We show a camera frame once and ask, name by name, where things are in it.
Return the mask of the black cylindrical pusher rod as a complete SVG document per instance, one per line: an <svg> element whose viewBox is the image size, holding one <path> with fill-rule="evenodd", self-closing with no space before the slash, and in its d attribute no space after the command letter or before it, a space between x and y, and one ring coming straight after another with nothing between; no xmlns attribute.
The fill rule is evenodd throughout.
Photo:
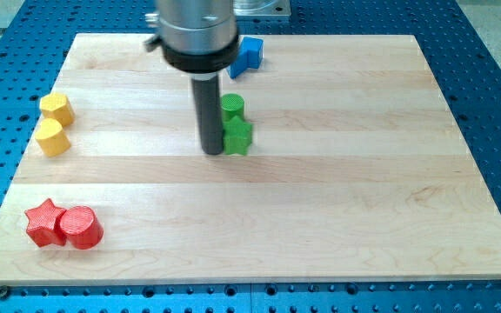
<svg viewBox="0 0 501 313"><path fill-rule="evenodd" d="M201 148L207 155L219 155L224 150L219 78L192 78L191 88Z"/></svg>

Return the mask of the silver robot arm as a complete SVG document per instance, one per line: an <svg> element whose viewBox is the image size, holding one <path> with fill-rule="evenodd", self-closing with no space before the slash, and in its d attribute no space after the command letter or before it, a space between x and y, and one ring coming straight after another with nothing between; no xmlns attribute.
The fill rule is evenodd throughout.
<svg viewBox="0 0 501 313"><path fill-rule="evenodd" d="M145 16L156 29L144 41L160 48L165 61L190 75L201 148L208 155L224 150L219 71L236 61L239 31L232 0L158 0Z"/></svg>

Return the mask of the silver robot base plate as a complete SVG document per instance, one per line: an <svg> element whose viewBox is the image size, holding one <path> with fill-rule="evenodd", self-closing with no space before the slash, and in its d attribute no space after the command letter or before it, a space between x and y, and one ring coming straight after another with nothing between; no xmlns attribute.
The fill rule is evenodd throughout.
<svg viewBox="0 0 501 313"><path fill-rule="evenodd" d="M235 0L234 10L238 17L289 17L290 0Z"/></svg>

